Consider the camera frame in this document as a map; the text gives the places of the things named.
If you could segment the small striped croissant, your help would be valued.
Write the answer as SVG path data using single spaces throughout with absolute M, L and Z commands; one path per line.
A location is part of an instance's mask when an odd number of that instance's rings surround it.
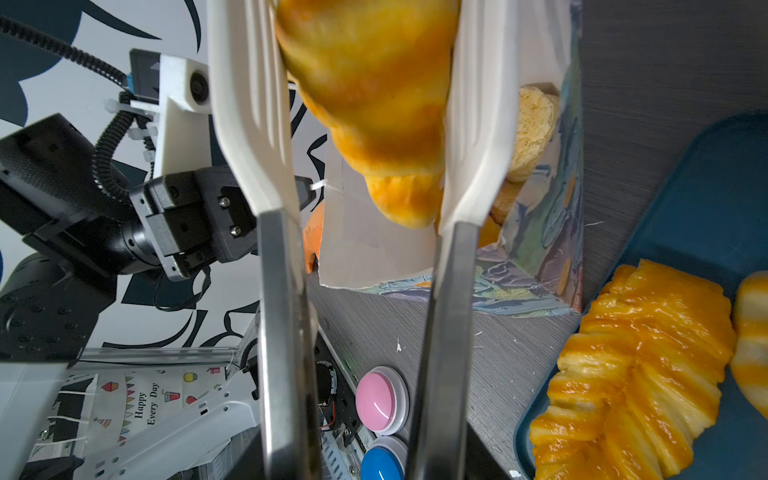
M 733 310 L 737 340 L 730 369 L 747 401 L 767 417 L 767 272 L 746 277 Z

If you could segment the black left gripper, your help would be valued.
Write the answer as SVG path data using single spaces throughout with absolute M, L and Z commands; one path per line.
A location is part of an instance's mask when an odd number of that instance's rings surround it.
M 285 253 L 294 280 L 303 280 L 296 221 L 283 209 L 254 212 L 227 166 L 160 176 L 131 188 L 129 200 L 136 215 L 128 223 L 130 274 L 184 281 L 266 241 L 269 253 Z

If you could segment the large striped croissant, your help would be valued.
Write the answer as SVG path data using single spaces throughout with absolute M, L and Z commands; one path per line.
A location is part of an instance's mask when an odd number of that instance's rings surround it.
M 457 1 L 280 1 L 276 37 L 304 104 L 390 221 L 432 224 Z

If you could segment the ring-shaped bread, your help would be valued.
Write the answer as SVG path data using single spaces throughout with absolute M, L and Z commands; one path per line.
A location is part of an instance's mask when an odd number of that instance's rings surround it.
M 512 183 L 505 180 L 490 209 L 484 226 L 481 228 L 478 247 L 483 248 L 498 241 L 507 216 L 515 205 L 522 189 L 522 183 Z

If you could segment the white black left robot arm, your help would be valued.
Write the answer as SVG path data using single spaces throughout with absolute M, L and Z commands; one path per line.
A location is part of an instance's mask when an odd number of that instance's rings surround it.
M 127 274 L 173 281 L 261 259 L 255 340 L 222 391 L 70 463 L 75 479 L 149 479 L 259 425 L 269 479 L 320 475 L 312 319 L 290 149 L 288 80 L 270 1 L 208 8 L 206 63 L 135 52 L 133 71 L 3 18 L 5 35 L 88 67 L 120 98 L 100 139 L 61 115 L 1 142 L 1 219 L 33 249 L 1 291 L 1 475 L 24 472 L 42 419 Z

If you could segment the knotted round bun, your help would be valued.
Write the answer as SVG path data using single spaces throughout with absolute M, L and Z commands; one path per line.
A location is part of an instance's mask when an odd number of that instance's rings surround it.
M 515 148 L 506 179 L 524 182 L 544 153 L 559 116 L 559 98 L 534 86 L 519 90 Z

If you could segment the floral white paper bag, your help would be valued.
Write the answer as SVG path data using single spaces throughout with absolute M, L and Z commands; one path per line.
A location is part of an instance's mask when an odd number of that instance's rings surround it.
M 326 154 L 318 275 L 327 288 L 426 301 L 432 262 L 452 223 L 489 215 L 515 148 L 519 90 L 559 98 L 553 135 L 524 181 L 498 241 L 478 249 L 472 306 L 507 316 L 578 311 L 583 286 L 583 5 L 465 1 L 445 116 L 442 222 L 387 220 L 335 145 Z

